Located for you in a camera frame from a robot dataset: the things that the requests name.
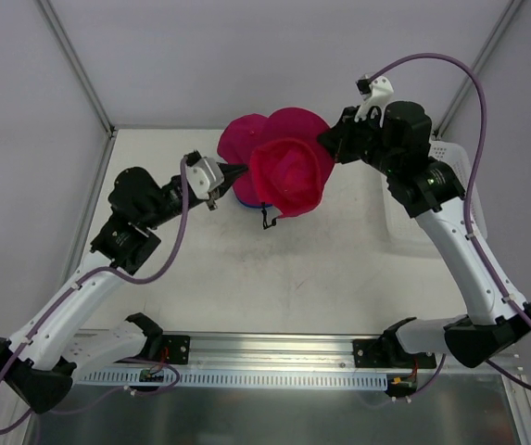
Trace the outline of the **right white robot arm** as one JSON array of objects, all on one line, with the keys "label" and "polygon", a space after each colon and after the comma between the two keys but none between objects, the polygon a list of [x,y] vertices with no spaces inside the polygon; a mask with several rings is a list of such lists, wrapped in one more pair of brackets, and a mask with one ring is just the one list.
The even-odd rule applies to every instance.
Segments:
[{"label": "right white robot arm", "polygon": [[[466,193],[452,168],[430,155],[432,121],[414,102],[390,103],[359,121],[345,108],[336,125],[318,135],[335,162],[363,161],[386,177],[391,196],[433,242],[463,298],[466,313],[452,320],[406,318],[377,343],[400,367],[418,353],[446,353],[475,368],[527,335],[531,303],[511,283],[485,239],[465,222]],[[505,283],[499,290],[498,285]]]}]

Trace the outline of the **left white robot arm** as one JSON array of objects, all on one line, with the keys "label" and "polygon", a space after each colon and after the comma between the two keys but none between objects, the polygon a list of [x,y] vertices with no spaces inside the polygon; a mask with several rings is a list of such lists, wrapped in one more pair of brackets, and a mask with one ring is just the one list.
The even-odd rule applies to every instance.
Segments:
[{"label": "left white robot arm", "polygon": [[0,383],[33,413],[53,410],[73,384],[113,362],[155,361],[164,348],[161,327],[142,313],[93,339],[76,334],[100,304],[124,283],[158,280],[183,242],[189,211],[217,200],[247,173],[194,152],[179,174],[159,185],[142,167],[121,172],[108,196],[111,214],[75,273],[18,332],[0,337]]}]

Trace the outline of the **pink cap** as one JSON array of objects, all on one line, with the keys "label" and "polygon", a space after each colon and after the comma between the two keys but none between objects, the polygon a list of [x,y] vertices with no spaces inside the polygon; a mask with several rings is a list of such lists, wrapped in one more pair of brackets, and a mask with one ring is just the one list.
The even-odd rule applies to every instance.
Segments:
[{"label": "pink cap", "polygon": [[[248,165],[266,120],[263,115],[248,114],[232,121],[221,134],[218,155],[229,164]],[[233,190],[236,196],[244,199],[259,199],[250,172],[234,183]]]},{"label": "pink cap", "polygon": [[330,126],[304,108],[281,108],[268,117],[249,158],[259,203],[271,205],[281,219],[315,210],[335,166],[318,137]]}]

